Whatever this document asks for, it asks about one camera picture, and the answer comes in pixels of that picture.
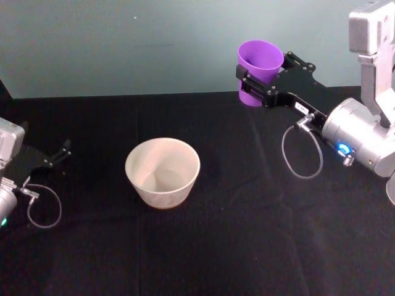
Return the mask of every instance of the black tablecloth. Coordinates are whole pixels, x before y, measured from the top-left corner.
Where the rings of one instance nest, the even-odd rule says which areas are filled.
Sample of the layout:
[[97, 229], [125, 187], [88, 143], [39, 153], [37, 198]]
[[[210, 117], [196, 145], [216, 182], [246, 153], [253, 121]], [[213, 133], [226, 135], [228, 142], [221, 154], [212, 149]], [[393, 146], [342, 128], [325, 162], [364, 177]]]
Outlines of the black tablecloth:
[[[327, 147], [318, 177], [295, 178], [280, 149], [299, 118], [290, 110], [219, 92], [15, 100], [5, 117], [29, 121], [25, 144], [51, 154], [70, 138], [73, 155], [44, 182], [62, 199], [60, 224], [31, 226], [20, 198], [0, 229], [0, 295], [395, 294], [386, 180]], [[160, 211], [124, 163], [163, 136], [191, 144], [201, 172], [183, 204]], [[301, 173], [317, 168], [305, 134], [286, 150]], [[55, 205], [42, 194], [37, 219], [56, 218]]]

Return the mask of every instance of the gray cable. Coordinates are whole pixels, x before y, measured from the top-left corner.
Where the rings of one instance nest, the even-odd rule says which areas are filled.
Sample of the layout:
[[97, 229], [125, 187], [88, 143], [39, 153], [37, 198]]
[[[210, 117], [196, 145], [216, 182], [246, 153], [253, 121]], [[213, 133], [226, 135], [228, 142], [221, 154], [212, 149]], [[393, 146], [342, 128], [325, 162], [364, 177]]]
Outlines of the gray cable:
[[51, 188], [49, 188], [49, 187], [47, 187], [47, 186], [44, 186], [44, 185], [39, 185], [39, 184], [27, 184], [27, 186], [33, 186], [33, 187], [38, 187], [38, 188], [47, 189], [47, 190], [49, 190], [49, 191], [56, 197], [56, 199], [57, 199], [57, 201], [58, 201], [58, 203], [59, 203], [59, 217], [57, 218], [57, 220], [56, 220], [53, 224], [50, 224], [50, 225], [40, 225], [40, 224], [38, 224], [38, 223], [36, 223], [36, 222], [33, 221], [33, 219], [32, 219], [31, 216], [30, 216], [30, 209], [31, 209], [31, 206], [34, 204], [34, 202], [30, 202], [30, 203], [29, 203], [29, 206], [28, 206], [28, 208], [27, 208], [27, 218], [30, 220], [30, 222], [31, 222], [34, 226], [36, 226], [36, 227], [38, 227], [38, 228], [41, 228], [41, 229], [49, 229], [49, 228], [54, 227], [57, 223], [59, 223], [60, 219], [62, 218], [62, 202], [60, 201], [59, 196], [58, 196], [58, 195], [56, 194], [56, 192], [53, 191]]
[[318, 143], [317, 139], [315, 138], [315, 136], [313, 135], [313, 133], [312, 133], [311, 131], [309, 131], [309, 132], [307, 132], [307, 133], [308, 133], [308, 134], [310, 135], [310, 137], [313, 139], [314, 144], [315, 144], [315, 146], [317, 147], [318, 154], [319, 154], [319, 156], [320, 156], [320, 166], [319, 166], [318, 170], [317, 170], [314, 174], [312, 174], [312, 175], [310, 175], [310, 176], [302, 176], [302, 175], [296, 173], [296, 172], [292, 169], [292, 166], [289, 164], [289, 161], [288, 161], [288, 159], [286, 158], [286, 155], [285, 155], [285, 148], [284, 148], [285, 137], [286, 137], [286, 135], [291, 131], [291, 129], [293, 129], [293, 128], [294, 128], [294, 126], [290, 126], [290, 127], [285, 131], [285, 133], [284, 133], [284, 135], [283, 135], [283, 140], [282, 140], [282, 142], [281, 142], [281, 149], [282, 149], [282, 151], [283, 151], [283, 156], [284, 156], [286, 165], [287, 165], [288, 168], [291, 170], [292, 174], [294, 174], [294, 175], [297, 176], [298, 178], [301, 178], [301, 179], [312, 179], [312, 178], [315, 178], [315, 177], [318, 176], [318, 175], [321, 173], [321, 171], [322, 171], [322, 168], [323, 168], [323, 156], [322, 156], [322, 150], [321, 150], [320, 144]]

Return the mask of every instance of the gray wall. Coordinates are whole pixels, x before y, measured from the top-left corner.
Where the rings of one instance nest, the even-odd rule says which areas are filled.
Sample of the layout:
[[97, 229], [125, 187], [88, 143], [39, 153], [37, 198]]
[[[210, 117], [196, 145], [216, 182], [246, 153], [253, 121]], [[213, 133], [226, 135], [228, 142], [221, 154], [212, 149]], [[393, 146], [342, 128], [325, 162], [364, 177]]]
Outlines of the gray wall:
[[266, 39], [360, 84], [348, 15], [367, 0], [0, 0], [0, 79], [14, 97], [233, 91], [236, 49]]

